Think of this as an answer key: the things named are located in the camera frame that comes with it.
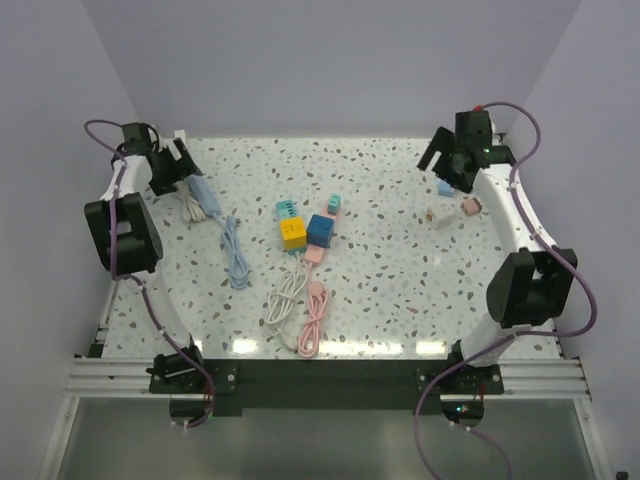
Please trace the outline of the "small blue charger plug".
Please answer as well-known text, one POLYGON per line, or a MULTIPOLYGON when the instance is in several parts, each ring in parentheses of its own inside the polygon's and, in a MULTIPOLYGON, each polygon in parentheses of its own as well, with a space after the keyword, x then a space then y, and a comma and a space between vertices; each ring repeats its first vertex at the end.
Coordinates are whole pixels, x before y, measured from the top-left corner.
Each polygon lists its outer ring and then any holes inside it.
POLYGON ((440 181, 437 187, 440 196, 453 197, 455 195, 454 188, 445 181, 440 181))

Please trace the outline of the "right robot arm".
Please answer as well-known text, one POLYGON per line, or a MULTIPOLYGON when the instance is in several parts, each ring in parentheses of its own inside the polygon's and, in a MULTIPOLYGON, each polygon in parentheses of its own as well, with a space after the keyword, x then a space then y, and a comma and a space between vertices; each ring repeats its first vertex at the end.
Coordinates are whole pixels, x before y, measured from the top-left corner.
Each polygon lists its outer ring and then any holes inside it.
POLYGON ((479 367, 498 362, 521 335, 539 332, 563 312, 577 256, 544 229, 522 189, 511 149, 494 140, 488 111, 458 112, 453 129, 440 127, 418 163, 454 189, 474 194, 488 208, 505 258, 486 289, 487 311, 453 347, 461 359, 445 369, 448 386, 469 392, 479 367))

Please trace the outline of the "teal plug adapter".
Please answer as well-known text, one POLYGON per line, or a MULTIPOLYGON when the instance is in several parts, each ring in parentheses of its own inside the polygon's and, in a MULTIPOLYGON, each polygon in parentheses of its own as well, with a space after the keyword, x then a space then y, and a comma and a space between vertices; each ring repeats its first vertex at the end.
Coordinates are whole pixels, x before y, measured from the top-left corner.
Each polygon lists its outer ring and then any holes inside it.
POLYGON ((327 212, 330 215, 337 216, 341 207, 341 197, 337 194, 332 194, 327 202, 327 212))

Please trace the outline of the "light blue power strip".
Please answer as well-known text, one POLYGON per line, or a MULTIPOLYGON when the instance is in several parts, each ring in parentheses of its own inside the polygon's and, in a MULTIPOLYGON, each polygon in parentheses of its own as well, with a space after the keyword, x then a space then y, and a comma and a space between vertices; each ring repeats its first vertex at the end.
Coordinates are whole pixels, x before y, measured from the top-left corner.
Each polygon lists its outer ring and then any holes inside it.
POLYGON ((206 216, 215 217, 221 214, 216 196, 202 175, 189 175, 185 182, 206 216))

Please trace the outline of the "blue cube socket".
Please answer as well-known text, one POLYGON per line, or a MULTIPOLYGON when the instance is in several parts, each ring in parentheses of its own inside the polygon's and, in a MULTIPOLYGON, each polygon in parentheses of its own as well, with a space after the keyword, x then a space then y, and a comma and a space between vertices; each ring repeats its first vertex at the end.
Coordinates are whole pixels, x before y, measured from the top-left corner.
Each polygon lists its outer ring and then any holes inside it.
POLYGON ((307 243, 320 248, 328 248, 333 236, 335 220, 333 218, 314 214, 311 216, 306 229, 307 243))

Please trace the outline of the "pink power strip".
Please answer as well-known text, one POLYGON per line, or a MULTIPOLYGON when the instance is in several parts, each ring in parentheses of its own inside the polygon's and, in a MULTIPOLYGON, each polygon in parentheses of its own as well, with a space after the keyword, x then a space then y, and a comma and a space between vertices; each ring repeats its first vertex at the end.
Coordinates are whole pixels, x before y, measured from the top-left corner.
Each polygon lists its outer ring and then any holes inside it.
POLYGON ((325 252, 325 248, 309 244, 307 246, 304 259, 306 262, 312 265, 319 265, 323 259, 325 252))

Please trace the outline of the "pink cube socket adapter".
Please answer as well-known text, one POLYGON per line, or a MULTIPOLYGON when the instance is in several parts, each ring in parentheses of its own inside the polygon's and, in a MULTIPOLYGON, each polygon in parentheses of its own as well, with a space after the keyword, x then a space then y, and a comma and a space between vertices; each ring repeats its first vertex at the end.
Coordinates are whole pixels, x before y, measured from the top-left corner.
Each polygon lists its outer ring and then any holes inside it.
POLYGON ((469 198, 464 200, 461 205, 461 210, 466 216, 475 216, 481 213, 482 204, 477 198, 469 198))

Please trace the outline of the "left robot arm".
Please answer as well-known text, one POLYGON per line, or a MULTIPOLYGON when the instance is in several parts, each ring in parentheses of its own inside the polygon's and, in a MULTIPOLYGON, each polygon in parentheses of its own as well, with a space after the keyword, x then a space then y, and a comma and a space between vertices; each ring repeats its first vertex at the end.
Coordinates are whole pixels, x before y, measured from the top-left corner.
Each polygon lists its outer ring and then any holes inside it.
POLYGON ((91 131, 99 123, 89 120, 84 129, 113 154, 112 178, 105 193, 84 206, 91 237, 104 268, 142 303, 158 356, 152 373, 171 377, 185 392, 196 392, 206 383, 207 368, 170 298, 162 269, 163 243, 144 193, 147 189, 157 196, 174 193, 178 182, 200 169, 180 138, 164 146, 147 123, 104 120, 104 125, 119 128, 123 135, 122 143, 112 147, 91 131))

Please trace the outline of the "white cartoon cube adapter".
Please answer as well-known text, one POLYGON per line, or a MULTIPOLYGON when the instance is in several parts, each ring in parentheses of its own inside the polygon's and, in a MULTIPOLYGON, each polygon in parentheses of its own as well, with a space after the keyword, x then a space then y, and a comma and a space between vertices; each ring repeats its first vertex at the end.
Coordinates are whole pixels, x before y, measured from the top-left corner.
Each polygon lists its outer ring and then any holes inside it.
POLYGON ((434 229, 450 224, 456 217, 457 210, 450 203, 434 203, 427 209, 426 218, 434 229))

